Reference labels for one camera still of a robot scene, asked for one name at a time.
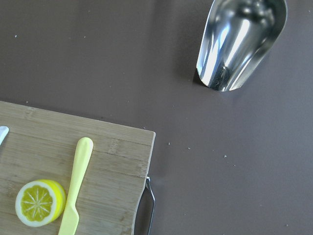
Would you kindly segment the bamboo cutting board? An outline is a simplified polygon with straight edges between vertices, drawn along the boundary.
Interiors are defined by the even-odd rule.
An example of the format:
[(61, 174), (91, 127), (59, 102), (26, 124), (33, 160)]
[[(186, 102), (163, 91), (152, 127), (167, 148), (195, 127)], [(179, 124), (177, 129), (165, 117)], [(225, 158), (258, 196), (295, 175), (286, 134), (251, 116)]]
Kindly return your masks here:
[(1, 102), (0, 123), (9, 133), (0, 146), (0, 232), (56, 235), (61, 220), (42, 227), (23, 224), (15, 212), (19, 190), (51, 179), (69, 188), (77, 142), (92, 139), (92, 155), (76, 208), (79, 235), (132, 235), (145, 187), (153, 131)]

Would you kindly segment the white ceramic spoon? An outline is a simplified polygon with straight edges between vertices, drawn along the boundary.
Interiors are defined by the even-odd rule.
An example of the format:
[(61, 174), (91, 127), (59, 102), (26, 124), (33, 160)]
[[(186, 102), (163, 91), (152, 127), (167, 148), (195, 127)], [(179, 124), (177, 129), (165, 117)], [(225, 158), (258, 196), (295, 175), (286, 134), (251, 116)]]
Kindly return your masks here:
[(0, 145), (2, 144), (3, 140), (7, 136), (8, 132), (9, 132), (9, 128), (7, 126), (0, 127)]

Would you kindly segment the half lemon slice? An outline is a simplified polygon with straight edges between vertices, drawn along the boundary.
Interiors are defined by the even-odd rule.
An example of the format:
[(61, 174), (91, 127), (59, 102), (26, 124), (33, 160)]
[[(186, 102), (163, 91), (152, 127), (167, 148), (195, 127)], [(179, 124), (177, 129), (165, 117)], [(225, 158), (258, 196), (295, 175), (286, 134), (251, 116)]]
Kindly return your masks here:
[(56, 220), (64, 211), (66, 193), (54, 180), (39, 179), (25, 184), (17, 194), (15, 210), (29, 227), (41, 227)]

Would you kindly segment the shiny metal scoop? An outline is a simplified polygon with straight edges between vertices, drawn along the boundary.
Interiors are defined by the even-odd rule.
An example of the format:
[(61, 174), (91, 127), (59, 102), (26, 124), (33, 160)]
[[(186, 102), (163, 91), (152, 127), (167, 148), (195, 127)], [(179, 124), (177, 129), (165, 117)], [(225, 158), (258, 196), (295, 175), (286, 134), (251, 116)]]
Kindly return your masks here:
[(287, 21), (284, 0), (215, 0), (196, 64), (201, 82), (220, 92), (241, 88)]

